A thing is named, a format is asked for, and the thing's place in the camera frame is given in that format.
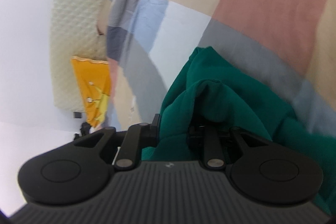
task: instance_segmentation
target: black object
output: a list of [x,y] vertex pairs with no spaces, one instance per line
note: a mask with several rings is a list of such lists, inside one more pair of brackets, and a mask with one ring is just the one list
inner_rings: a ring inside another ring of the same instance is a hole
[[82,112],[74,112],[73,117],[75,119],[81,119],[82,118]]
[[210,124],[192,126],[187,134],[200,161],[141,161],[141,149],[158,144],[159,125],[157,114],[152,124],[127,132],[104,128],[29,160],[18,175],[28,204],[11,220],[323,224],[330,219],[310,201],[323,178],[313,160],[244,129],[218,132]]

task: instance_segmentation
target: green garment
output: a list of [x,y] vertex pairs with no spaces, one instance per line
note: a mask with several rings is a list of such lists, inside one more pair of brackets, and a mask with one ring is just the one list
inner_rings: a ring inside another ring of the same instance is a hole
[[266,85],[243,74],[212,47],[196,48],[169,89],[161,108],[160,143],[143,160],[195,160],[186,132],[193,115],[238,126],[316,160],[324,180],[314,202],[336,214],[336,138],[309,134],[292,107]]

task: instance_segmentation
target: green cloth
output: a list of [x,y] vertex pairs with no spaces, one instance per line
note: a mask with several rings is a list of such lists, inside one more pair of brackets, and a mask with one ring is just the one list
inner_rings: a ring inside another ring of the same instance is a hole
[[245,128],[316,160],[324,173],[314,202],[336,214],[336,139],[309,134],[292,107],[266,85],[245,75],[212,47],[196,48],[169,89],[161,108],[160,143],[143,160],[196,160],[186,132],[193,115],[218,122],[218,129]]

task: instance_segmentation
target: patchwork fabric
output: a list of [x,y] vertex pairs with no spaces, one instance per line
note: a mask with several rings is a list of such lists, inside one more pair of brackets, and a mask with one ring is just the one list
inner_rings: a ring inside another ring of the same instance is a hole
[[113,0],[106,37],[121,127],[150,122],[193,49],[212,46],[310,133],[336,136],[335,23],[336,0]]

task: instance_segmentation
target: yellow fabric patch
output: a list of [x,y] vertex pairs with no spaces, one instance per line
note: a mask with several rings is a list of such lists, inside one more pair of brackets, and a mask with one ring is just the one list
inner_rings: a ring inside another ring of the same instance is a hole
[[109,103],[109,64],[77,56],[71,58],[71,64],[82,95],[86,121],[97,127],[104,122]]

